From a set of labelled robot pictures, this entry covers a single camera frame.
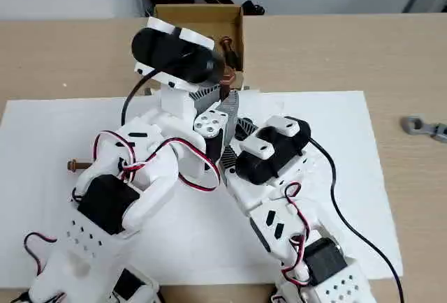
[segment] cardboard box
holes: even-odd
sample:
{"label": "cardboard box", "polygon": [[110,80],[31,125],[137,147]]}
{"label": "cardboard box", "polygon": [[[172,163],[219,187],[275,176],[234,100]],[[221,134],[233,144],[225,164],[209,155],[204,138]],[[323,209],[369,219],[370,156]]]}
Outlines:
{"label": "cardboard box", "polygon": [[[155,16],[178,27],[192,29],[212,38],[214,49],[224,57],[220,40],[224,36],[233,39],[233,50],[244,68],[244,43],[242,32],[242,8],[235,4],[160,4],[155,8]],[[236,79],[231,87],[241,89],[244,78],[242,72],[235,72]]]}

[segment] wooden table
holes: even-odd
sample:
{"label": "wooden table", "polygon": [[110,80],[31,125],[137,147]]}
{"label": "wooden table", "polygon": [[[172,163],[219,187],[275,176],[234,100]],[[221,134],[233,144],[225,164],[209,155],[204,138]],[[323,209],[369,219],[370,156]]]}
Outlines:
{"label": "wooden table", "polygon": [[[8,99],[123,96],[129,44],[145,20],[0,22],[0,106]],[[442,302],[447,145],[399,118],[447,122],[445,15],[246,17],[245,77],[263,91],[364,90],[404,260],[408,302]],[[378,302],[397,302],[391,280]],[[266,302],[272,286],[175,286],[169,302]],[[3,291],[0,301],[16,293]]]}

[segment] wrench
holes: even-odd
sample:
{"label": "wrench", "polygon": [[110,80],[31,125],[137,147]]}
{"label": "wrench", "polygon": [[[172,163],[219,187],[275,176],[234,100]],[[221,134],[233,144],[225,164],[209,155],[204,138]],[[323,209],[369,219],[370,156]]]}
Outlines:
{"label": "wrench", "polygon": [[428,134],[435,140],[447,142],[447,125],[445,124],[426,124],[420,117],[408,116],[400,119],[400,125],[408,134]]}

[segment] bolt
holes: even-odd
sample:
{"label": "bolt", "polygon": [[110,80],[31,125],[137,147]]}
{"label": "bolt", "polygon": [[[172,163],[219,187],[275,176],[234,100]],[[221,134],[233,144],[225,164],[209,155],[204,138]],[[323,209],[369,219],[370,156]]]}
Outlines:
{"label": "bolt", "polygon": [[76,170],[78,170],[78,169],[87,169],[90,166],[91,166],[91,163],[89,163],[89,162],[77,162],[75,159],[73,159],[67,163],[67,169],[72,172],[76,172]]}
{"label": "bolt", "polygon": [[231,44],[233,43],[233,39],[229,36],[224,36],[221,39],[221,46],[225,53],[233,51]]}
{"label": "bolt", "polygon": [[236,71],[241,71],[241,61],[231,47],[231,43],[233,43],[233,40],[229,36],[224,36],[221,39],[220,43],[223,49],[223,55],[225,56],[227,66],[235,69]]}

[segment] white paper sheet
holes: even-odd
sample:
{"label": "white paper sheet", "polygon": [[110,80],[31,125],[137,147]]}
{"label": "white paper sheet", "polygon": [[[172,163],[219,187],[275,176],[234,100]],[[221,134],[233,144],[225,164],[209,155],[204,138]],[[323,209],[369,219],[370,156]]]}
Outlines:
{"label": "white paper sheet", "polygon": [[[129,117],[155,103],[137,97]],[[78,173],[71,158],[91,160],[91,145],[103,129],[119,127],[123,98],[10,101],[0,128],[0,287],[26,287],[35,265],[22,248],[30,230],[59,232]],[[289,94],[241,93],[240,116],[261,123],[272,114],[307,120],[313,138],[337,165],[336,195],[346,218],[375,242],[402,274],[402,260],[365,98],[359,91]],[[308,146],[309,152],[315,152]],[[303,196],[318,200],[346,235],[370,279],[390,277],[376,254],[346,230],[329,196],[330,169],[320,156]],[[269,283],[279,266],[258,242],[247,219],[222,186],[200,193],[180,183],[174,198],[143,230],[132,265],[162,284]],[[43,257],[50,247],[32,242]]]}

